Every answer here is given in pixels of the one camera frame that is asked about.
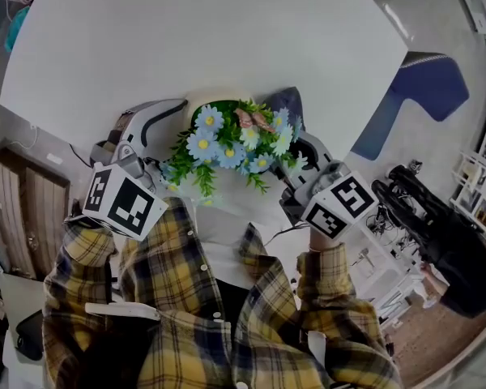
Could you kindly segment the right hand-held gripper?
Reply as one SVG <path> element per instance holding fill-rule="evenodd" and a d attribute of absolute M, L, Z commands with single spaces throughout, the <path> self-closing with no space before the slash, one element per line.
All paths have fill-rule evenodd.
<path fill-rule="evenodd" d="M 281 207 L 292 224 L 304 222 L 331 240 L 340 239 L 378 205 L 378 198 L 357 171 L 332 160 L 325 145 L 302 131 L 290 152 L 301 156 L 303 171 L 287 163 L 273 165 L 273 174 L 288 188 Z"/>

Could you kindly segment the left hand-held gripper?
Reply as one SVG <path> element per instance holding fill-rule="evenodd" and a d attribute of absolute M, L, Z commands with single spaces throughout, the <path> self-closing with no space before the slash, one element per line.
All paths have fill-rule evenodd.
<path fill-rule="evenodd" d="M 147 146 L 147 131 L 157 122 L 181 112 L 186 99 L 146 103 L 131 118 L 131 137 L 117 145 L 107 139 L 92 149 L 93 174 L 83 215 L 113 233 L 142 241 L 168 209 L 158 196 L 166 186 L 158 163 L 143 158 L 135 147 Z"/>

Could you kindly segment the person's left hand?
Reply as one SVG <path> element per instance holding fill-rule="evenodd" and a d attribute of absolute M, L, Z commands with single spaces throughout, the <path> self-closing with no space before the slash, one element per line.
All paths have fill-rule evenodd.
<path fill-rule="evenodd" d="M 121 116 L 117 119 L 116 123 L 114 124 L 113 129 L 109 132 L 109 136 L 107 138 L 107 142 L 113 145 L 117 145 L 122 137 L 123 132 L 128 127 L 132 117 L 135 115 L 133 110 L 126 110 Z"/>

